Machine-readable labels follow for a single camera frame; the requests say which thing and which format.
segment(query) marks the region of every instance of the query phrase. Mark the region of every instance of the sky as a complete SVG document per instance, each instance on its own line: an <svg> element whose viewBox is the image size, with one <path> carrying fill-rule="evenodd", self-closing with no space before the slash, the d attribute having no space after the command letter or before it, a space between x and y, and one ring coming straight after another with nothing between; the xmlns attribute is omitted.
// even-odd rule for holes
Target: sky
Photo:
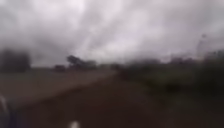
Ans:
<svg viewBox="0 0 224 128"><path fill-rule="evenodd" d="M197 57L224 48L223 14L224 0L0 0L0 49L36 66Z"/></svg>

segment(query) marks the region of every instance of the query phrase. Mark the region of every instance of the tree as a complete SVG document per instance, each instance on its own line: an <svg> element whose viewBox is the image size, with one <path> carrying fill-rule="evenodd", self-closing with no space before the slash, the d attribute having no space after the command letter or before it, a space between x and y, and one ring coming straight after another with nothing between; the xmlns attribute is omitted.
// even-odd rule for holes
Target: tree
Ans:
<svg viewBox="0 0 224 128"><path fill-rule="evenodd" d="M5 49L0 52L1 72L25 72L31 68L30 56L27 52L16 52Z"/></svg>

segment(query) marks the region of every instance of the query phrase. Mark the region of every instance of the gray cloud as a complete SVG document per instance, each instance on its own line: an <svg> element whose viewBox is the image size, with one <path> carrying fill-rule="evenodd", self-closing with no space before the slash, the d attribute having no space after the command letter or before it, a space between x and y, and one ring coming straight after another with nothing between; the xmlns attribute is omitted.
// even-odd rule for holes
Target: gray cloud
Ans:
<svg viewBox="0 0 224 128"><path fill-rule="evenodd" d="M0 47L27 49L35 65L74 54L126 62L224 48L224 0L0 0Z"/></svg>

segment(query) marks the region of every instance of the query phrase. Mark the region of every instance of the grassy field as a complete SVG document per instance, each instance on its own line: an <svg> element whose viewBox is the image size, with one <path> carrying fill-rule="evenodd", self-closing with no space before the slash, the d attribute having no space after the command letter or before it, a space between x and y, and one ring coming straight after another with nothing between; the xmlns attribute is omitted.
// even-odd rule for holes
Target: grassy field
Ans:
<svg viewBox="0 0 224 128"><path fill-rule="evenodd" d="M26 73L0 74L0 93L15 107L53 97L79 86L89 85L114 74L109 70L56 73L33 70Z"/></svg>

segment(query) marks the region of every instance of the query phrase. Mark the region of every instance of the dirt ground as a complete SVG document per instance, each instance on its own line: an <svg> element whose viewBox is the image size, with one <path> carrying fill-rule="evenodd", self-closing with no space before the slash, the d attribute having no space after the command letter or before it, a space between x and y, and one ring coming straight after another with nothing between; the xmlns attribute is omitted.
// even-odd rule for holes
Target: dirt ground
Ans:
<svg viewBox="0 0 224 128"><path fill-rule="evenodd" d="M138 85L109 78L16 112L20 128L222 128L223 98L180 94L167 105Z"/></svg>

